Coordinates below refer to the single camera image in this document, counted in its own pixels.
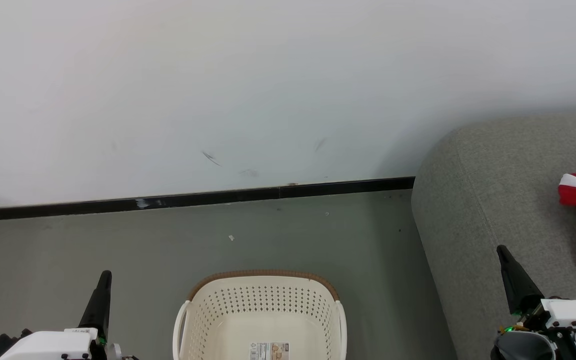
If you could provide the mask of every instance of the label sticker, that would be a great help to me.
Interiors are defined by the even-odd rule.
[[[250,342],[250,360],[290,360],[288,342]]]

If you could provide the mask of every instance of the sofa cushion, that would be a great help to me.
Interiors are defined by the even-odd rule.
[[[506,245],[545,296],[576,298],[576,208],[560,178],[576,173],[576,114],[478,123],[423,162],[412,207],[460,360],[490,358],[512,325],[496,246]]]

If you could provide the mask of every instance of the gray floor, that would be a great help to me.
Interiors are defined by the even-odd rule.
[[[0,221],[0,334],[77,326],[108,269],[110,341],[169,359],[175,316],[197,281],[279,267],[336,287],[349,360],[454,360],[410,192]]]

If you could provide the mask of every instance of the laundry basket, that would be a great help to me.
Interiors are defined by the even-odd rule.
[[[174,360],[345,360],[346,315],[311,273],[218,273],[190,292],[172,344]]]

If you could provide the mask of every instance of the basket handle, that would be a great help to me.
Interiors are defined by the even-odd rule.
[[[346,312],[341,301],[335,301],[339,313],[339,330],[341,333],[341,351],[339,353],[340,360],[346,360],[346,353],[348,352],[348,329],[346,326]]]
[[[190,304],[190,301],[186,300],[179,313],[176,315],[176,320],[174,321],[174,328],[172,330],[172,358],[174,360],[179,360],[179,354],[181,353],[181,344],[179,344],[179,338],[181,336],[181,321],[186,314],[186,308]]]

